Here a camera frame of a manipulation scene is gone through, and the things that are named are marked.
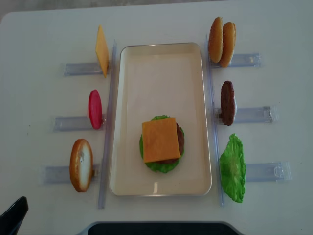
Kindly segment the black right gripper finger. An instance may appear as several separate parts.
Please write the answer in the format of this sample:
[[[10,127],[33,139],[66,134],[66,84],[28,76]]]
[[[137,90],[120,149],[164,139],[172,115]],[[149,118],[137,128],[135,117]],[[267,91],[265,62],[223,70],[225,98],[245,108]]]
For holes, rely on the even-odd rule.
[[[27,198],[22,196],[0,216],[0,234],[16,235],[27,212]]]

